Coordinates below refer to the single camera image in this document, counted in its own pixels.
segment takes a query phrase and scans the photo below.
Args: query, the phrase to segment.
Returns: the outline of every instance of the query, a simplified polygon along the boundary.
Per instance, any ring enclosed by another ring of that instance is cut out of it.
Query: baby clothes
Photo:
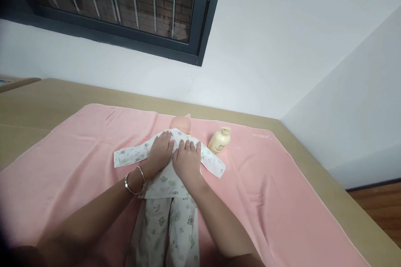
[[[176,128],[170,131],[171,140],[174,140],[173,151],[178,148],[180,140],[192,141],[197,147],[198,139]],[[114,167],[146,159],[155,138],[161,134],[158,133],[139,146],[114,152]],[[224,163],[203,144],[200,161],[218,178],[226,169]],[[167,267],[198,267],[198,207],[175,174],[172,160],[147,183],[147,190],[139,197],[146,201],[141,204],[131,239],[133,250],[127,256],[126,266],[159,267],[163,266],[165,260]],[[167,230],[169,241],[166,253]]]
[[[174,140],[175,151],[181,140],[186,142],[187,140],[194,142],[195,147],[198,146],[199,140],[190,135],[186,135],[174,128],[170,130],[172,133],[171,140]],[[114,167],[122,167],[137,163],[147,159],[149,151],[153,145],[153,142],[157,136],[160,136],[162,132],[153,136],[150,140],[145,143],[136,146],[128,147],[117,150],[114,152]],[[201,157],[200,162],[205,166],[205,168],[210,171],[213,175],[220,178],[226,166],[224,163],[205,145],[201,144]],[[159,173],[157,173],[153,179],[147,183],[147,190],[145,195],[140,195],[140,198],[145,199],[158,199],[158,198],[168,198],[168,197],[188,197],[188,192],[185,189],[183,182],[175,174],[173,168],[173,162],[170,161],[169,164]]]
[[[166,249],[167,230],[169,231]],[[198,267],[198,208],[191,197],[143,201],[131,238],[126,267]]]

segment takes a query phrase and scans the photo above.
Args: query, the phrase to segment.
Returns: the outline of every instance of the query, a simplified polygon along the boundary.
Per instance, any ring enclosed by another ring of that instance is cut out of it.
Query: white wall
[[[401,0],[219,0],[202,68],[0,22],[0,73],[281,118]]]
[[[401,177],[401,6],[282,119],[345,187]]]

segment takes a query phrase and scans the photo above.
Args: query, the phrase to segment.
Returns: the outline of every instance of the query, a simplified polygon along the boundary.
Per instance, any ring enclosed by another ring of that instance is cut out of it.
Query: bracelet
[[[142,168],[139,167],[139,166],[137,166],[137,168],[139,168],[139,171],[141,171],[142,178],[143,178],[143,185],[142,185],[141,191],[140,191],[139,193],[134,193],[133,191],[131,191],[131,189],[130,189],[129,186],[128,186],[127,179],[128,179],[128,175],[129,175],[131,172],[128,172],[128,174],[125,176],[125,188],[127,188],[127,190],[128,190],[131,194],[134,194],[134,195],[139,195],[139,194],[141,194],[142,191],[146,188],[146,179],[145,179],[145,175],[143,175]]]

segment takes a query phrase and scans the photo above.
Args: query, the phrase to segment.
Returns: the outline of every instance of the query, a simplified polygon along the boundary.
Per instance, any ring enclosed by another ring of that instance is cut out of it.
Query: window
[[[194,65],[202,64],[217,4],[217,0],[15,1],[3,18]]]

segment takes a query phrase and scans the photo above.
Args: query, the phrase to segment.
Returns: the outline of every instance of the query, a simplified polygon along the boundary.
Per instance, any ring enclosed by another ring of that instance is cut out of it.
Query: person
[[[156,138],[148,159],[127,178],[131,191],[139,192],[144,178],[151,179],[169,163],[173,151],[171,133]],[[201,147],[181,140],[173,154],[173,168],[198,205],[205,224],[227,266],[265,266],[248,233],[207,184],[199,166]],[[14,254],[23,266],[68,267],[79,263],[94,244],[110,228],[134,195],[125,186],[125,179],[73,213],[36,247],[19,247]]]

